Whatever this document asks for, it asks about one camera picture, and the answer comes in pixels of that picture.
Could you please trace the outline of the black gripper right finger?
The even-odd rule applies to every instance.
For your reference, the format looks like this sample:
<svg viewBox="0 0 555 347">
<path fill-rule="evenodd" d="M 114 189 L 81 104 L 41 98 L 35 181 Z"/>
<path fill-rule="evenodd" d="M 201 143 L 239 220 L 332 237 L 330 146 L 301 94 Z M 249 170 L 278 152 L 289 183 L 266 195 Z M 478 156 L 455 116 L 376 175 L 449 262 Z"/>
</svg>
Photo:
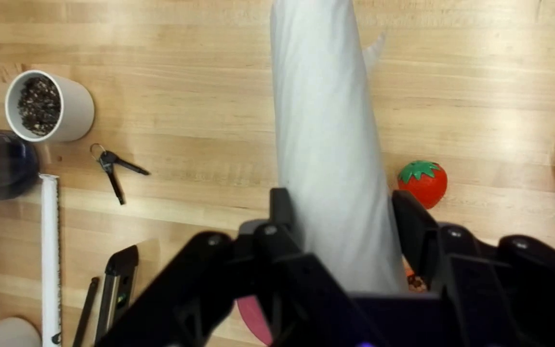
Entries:
<svg viewBox="0 0 555 347">
<path fill-rule="evenodd" d="M 394 191 L 401 252 L 428 287 L 449 285 L 449 256 L 455 251 L 449 226 L 438 222 L 411 193 Z"/>
</svg>

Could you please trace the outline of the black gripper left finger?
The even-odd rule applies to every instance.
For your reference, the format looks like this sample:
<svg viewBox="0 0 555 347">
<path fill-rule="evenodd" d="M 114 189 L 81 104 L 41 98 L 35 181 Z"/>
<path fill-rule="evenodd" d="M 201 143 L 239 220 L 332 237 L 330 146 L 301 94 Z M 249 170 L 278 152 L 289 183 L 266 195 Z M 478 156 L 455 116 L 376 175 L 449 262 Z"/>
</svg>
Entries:
<svg viewBox="0 0 555 347">
<path fill-rule="evenodd" d="M 274 187 L 270 191 L 268 237 L 280 243 L 289 241 L 295 247 L 301 245 L 301 231 L 297 226 L 293 199 L 286 187 Z"/>
</svg>

